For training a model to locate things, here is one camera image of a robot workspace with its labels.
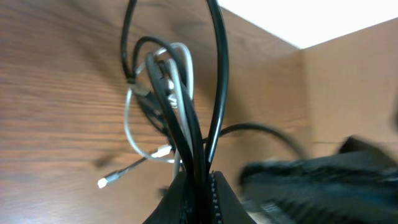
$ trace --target cable bundle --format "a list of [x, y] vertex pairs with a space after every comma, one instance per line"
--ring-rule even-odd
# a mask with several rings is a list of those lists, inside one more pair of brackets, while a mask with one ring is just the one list
[[[100, 188], [118, 180], [120, 176], [124, 175], [141, 162], [144, 162], [146, 159], [152, 159], [174, 163], [174, 177], [179, 172], [180, 165], [182, 165], [183, 170], [187, 174], [187, 179], [195, 192], [195, 200], [199, 205], [204, 206], [204, 204], [206, 204], [204, 192], [208, 183], [209, 170], [215, 155], [218, 138], [224, 134], [242, 129], [253, 129], [273, 134], [290, 146], [300, 158], [306, 158], [302, 148], [293, 139], [276, 128], [259, 124], [235, 124], [221, 130], [228, 90], [229, 59], [224, 22], [220, 8], [215, 0], [207, 0], [207, 4], [213, 21], [217, 43], [217, 86], [210, 130], [208, 137], [203, 139], [198, 117], [193, 106], [192, 57], [185, 45], [181, 43], [169, 44], [156, 37], [141, 37], [134, 47], [132, 65], [131, 68], [129, 68], [127, 61], [127, 35], [136, 2], [136, 0], [130, 0], [127, 6], [120, 48], [123, 71], [129, 84], [126, 96], [126, 107], [124, 110], [124, 130], [131, 147], [138, 154], [142, 155], [143, 158], [127, 168], [117, 170], [99, 180], [98, 186]], [[137, 62], [140, 49], [148, 42], [159, 45], [160, 49], [156, 52], [147, 53], [145, 62], [138, 66]], [[179, 49], [183, 54], [184, 63], [181, 59], [181, 55], [176, 49]], [[159, 60], [158, 56], [166, 52], [170, 55], [170, 59], [166, 61]], [[137, 77], [143, 69], [147, 70], [150, 83], [153, 87], [153, 93], [137, 82]], [[160, 110], [149, 109], [152, 110], [150, 111], [151, 114], [160, 114], [158, 118], [162, 120], [163, 128], [157, 127], [157, 129], [165, 134], [169, 140], [169, 144], [160, 146], [157, 151], [151, 152], [150, 154], [142, 151], [138, 147], [131, 135], [129, 127], [131, 98], [134, 95], [137, 97], [145, 97], [149, 94], [154, 95], [155, 104], [158, 105]], [[174, 108], [178, 109], [180, 122], [177, 119]], [[168, 154], [172, 149], [176, 149], [174, 159], [162, 158], [162, 156]]]

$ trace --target white cable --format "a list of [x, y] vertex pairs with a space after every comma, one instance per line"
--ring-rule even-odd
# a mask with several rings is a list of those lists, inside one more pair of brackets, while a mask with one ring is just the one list
[[[193, 98], [193, 62], [192, 62], [191, 53], [189, 52], [188, 47], [187, 47], [186, 45], [182, 44], [182, 43], [172, 43], [170, 46], [173, 47], [173, 48], [180, 49], [181, 52], [182, 52], [183, 55], [184, 55], [184, 59], [185, 59], [185, 68], [186, 68], [186, 70], [187, 70], [187, 90], [188, 90], [188, 94], [189, 94], [190, 98], [192, 99], [192, 98]], [[157, 51], [155, 52], [155, 54], [156, 54], [156, 55], [160, 55], [160, 54], [162, 54], [162, 53], [164, 53], [164, 52], [166, 52], [166, 50], [165, 50], [164, 48], [161, 48], [161, 49], [157, 50]], [[177, 77], [177, 79], [176, 79], [175, 81], [173, 81], [173, 82], [174, 82], [174, 85], [175, 85], [175, 83], [178, 83], [178, 85], [179, 85], [179, 88], [176, 88], [176, 87], [174, 88], [174, 90], [175, 90], [174, 92], [175, 92], [175, 94], [176, 94], [176, 97], [177, 97], [178, 95], [181, 95], [181, 96], [182, 96], [181, 85], [180, 85], [180, 80], [179, 80], [179, 75], [178, 75], [177, 66], [176, 66], [176, 64], [175, 64], [175, 62], [174, 62], [173, 59], [170, 59], [170, 61], [172, 61], [172, 62], [174, 63], [175, 70], [177, 71], [177, 72], [174, 72], [174, 73], [176, 74], [175, 77]], [[146, 67], [145, 63], [142, 63], [141, 65], [139, 65], [139, 67], [136, 69], [136, 74], [137, 74], [137, 75], [140, 74], [140, 73], [143, 71], [143, 69], [145, 69], [145, 67]], [[176, 167], [177, 164], [178, 164], [178, 170], [177, 170], [177, 173], [175, 174], [175, 175], [177, 175], [178, 172], [179, 172], [179, 167], [180, 167], [180, 162], [181, 162], [181, 158], [180, 158], [180, 155], [179, 155], [179, 153], [178, 153], [178, 150], [176, 150], [175, 159], [164, 159], [164, 158], [154, 157], [154, 156], [151, 156], [151, 155], [149, 155], [148, 153], [142, 151], [142, 150], [137, 146], [137, 144], [136, 144], [136, 142], [134, 141], [134, 139], [132, 138], [132, 135], [131, 135], [131, 132], [130, 132], [130, 127], [129, 127], [129, 110], [130, 110], [131, 98], [132, 98], [133, 95], [134, 95], [134, 93], [133, 93], [132, 88], [129, 88], [129, 89], [127, 90], [126, 104], [125, 104], [125, 108], [124, 108], [124, 132], [126, 133], [127, 140], [129, 141], [131, 147], [132, 147], [138, 154], [142, 155], [143, 157], [145, 157], [145, 158], [147, 158], [147, 159], [153, 159], [153, 160], [157, 160], [157, 161], [161, 161], [161, 162], [175, 163], [175, 165], [174, 165], [175, 167]], [[178, 100], [177, 100], [177, 105], [178, 105], [178, 112], [180, 112], [180, 109], [182, 108], [183, 111], [184, 111], [183, 114], [185, 115], [185, 110], [184, 110], [185, 108], [184, 108], [184, 105], [183, 105], [183, 101], [180, 100], [180, 104], [178, 104]], [[191, 153], [192, 153], [192, 141], [191, 141], [190, 139], [189, 139], [189, 140], [187, 139], [187, 141], [188, 141], [188, 145], [190, 146]]]
[[[183, 43], [172, 43], [170, 44], [171, 48], [180, 49], [181, 53], [184, 55], [185, 61], [185, 69], [187, 70], [187, 90], [188, 95], [192, 99], [193, 98], [193, 60], [191, 56], [191, 52], [189, 51], [188, 47]], [[160, 48], [159, 50], [155, 51], [155, 55], [159, 56], [165, 53], [167, 50], [165, 48]], [[136, 74], [140, 74], [143, 69], [145, 69], [145, 63], [142, 63], [136, 69]]]
[[[178, 75], [177, 65], [175, 64], [175, 61], [172, 59], [168, 59], [167, 62], [169, 63], [170, 76], [174, 83], [174, 93], [175, 93], [175, 97], [177, 99], [177, 108], [178, 108], [178, 116], [180, 118], [180, 124], [182, 126], [182, 131], [184, 133], [185, 139], [188, 142], [188, 146], [191, 151], [191, 154], [193, 155], [191, 132], [189, 130], [187, 115], [185, 114], [185, 107], [184, 107], [184, 101], [182, 98], [180, 76]], [[180, 159], [181, 159], [180, 153], [178, 151], [175, 151], [174, 161], [179, 161]], [[174, 162], [173, 179], [175, 178], [175, 176], [177, 176], [177, 174], [179, 172], [180, 172], [180, 164], [178, 162]]]
[[142, 151], [134, 141], [134, 139], [131, 136], [130, 133], [130, 127], [129, 127], [129, 111], [130, 111], [130, 102], [131, 102], [131, 97], [133, 96], [132, 89], [129, 88], [127, 90], [127, 96], [126, 96], [126, 105], [124, 107], [124, 132], [126, 133], [127, 140], [129, 141], [131, 147], [140, 155], [147, 159], [153, 159], [161, 162], [168, 162], [168, 163], [174, 163], [174, 159], [164, 159], [164, 158], [159, 158], [159, 157], [153, 157], [149, 155], [148, 153]]
[[155, 157], [155, 158], [164, 157], [166, 155], [169, 155], [171, 150], [172, 150], [172, 146], [166, 144], [166, 145], [158, 147], [157, 151], [152, 153], [150, 156]]

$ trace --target wooden panel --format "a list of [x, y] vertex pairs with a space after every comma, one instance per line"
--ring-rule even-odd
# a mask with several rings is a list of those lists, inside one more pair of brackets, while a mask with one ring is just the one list
[[398, 19], [304, 52], [315, 142], [398, 142]]
[[[122, 126], [127, 85], [118, 47], [126, 4], [1, 1], [0, 223], [140, 223], [160, 200], [156, 189], [170, 183], [172, 166], [147, 162], [96, 188], [104, 174], [139, 157]], [[301, 53], [228, 11], [223, 15], [231, 57], [225, 125], [270, 123], [308, 144]], [[139, 1], [129, 48], [142, 35], [181, 41], [192, 51], [195, 106], [206, 136], [216, 49], [205, 1]], [[135, 103], [131, 110], [139, 145], [149, 151], [164, 144]], [[282, 149], [262, 134], [231, 134], [220, 140], [214, 168], [234, 183], [246, 162], [292, 157]], [[108, 155], [116, 157], [97, 169], [96, 160]]]

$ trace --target wooden wall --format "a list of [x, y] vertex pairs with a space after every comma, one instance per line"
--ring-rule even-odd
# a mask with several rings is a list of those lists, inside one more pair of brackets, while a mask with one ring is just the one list
[[358, 134], [398, 155], [398, 19], [304, 50], [316, 155]]

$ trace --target cable connector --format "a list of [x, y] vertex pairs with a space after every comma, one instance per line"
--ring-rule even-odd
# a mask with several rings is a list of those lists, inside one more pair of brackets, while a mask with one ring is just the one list
[[130, 88], [134, 90], [136, 95], [146, 96], [150, 93], [150, 90], [143, 85], [140, 84], [130, 84]]
[[157, 148], [157, 152], [152, 153], [152, 157], [164, 157], [166, 155], [170, 154], [170, 151], [172, 150], [171, 145], [163, 145]]
[[[168, 154], [170, 154], [172, 147], [170, 145], [163, 145], [157, 148], [157, 151], [152, 153], [151, 156], [152, 157], [164, 157]], [[127, 166], [124, 169], [121, 170], [116, 170], [113, 171], [112, 173], [106, 175], [104, 178], [100, 179], [98, 181], [98, 187], [101, 189], [117, 180], [120, 179], [120, 177], [122, 177], [124, 174], [127, 174], [127, 172], [129, 172], [131, 169], [135, 168], [136, 166], [138, 166], [139, 164], [141, 164], [142, 162], [144, 162], [146, 160], [145, 157], [139, 159], [138, 161], [134, 162], [133, 164]]]
[[120, 170], [116, 170], [108, 175], [106, 175], [104, 178], [100, 179], [98, 181], [98, 187], [101, 189], [105, 186], [107, 186], [110, 183], [113, 183], [117, 180], [119, 180], [119, 178], [123, 175], [124, 173], [121, 172]]

